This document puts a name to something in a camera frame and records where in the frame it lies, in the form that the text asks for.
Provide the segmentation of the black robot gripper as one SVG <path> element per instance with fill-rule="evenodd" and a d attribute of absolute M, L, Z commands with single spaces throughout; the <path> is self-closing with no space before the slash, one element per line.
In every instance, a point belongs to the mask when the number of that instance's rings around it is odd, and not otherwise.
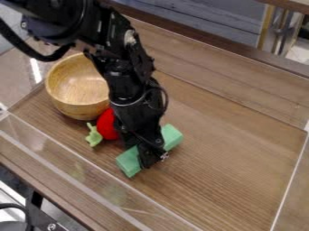
<path fill-rule="evenodd" d="M 144 51 L 130 51 L 124 59 L 92 54 L 87 58 L 107 83 L 120 140 L 127 149 L 139 143 L 139 164 L 150 169 L 167 157 L 159 124 L 167 111 L 167 92 L 153 77 L 154 59 Z"/>

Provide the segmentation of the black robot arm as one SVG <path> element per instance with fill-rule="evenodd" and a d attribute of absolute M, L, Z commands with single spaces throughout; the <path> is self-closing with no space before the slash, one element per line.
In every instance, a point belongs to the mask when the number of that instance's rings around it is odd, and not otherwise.
<path fill-rule="evenodd" d="M 130 20 L 99 0 L 0 0 L 0 5 L 21 14 L 20 27 L 33 40 L 58 47 L 50 55 L 39 53 L 0 18 L 0 35 L 25 55 L 51 62 L 75 49 L 91 61 L 108 86 L 115 130 L 138 147 L 140 166 L 151 167 L 167 153 L 159 122 L 169 98 Z"/>

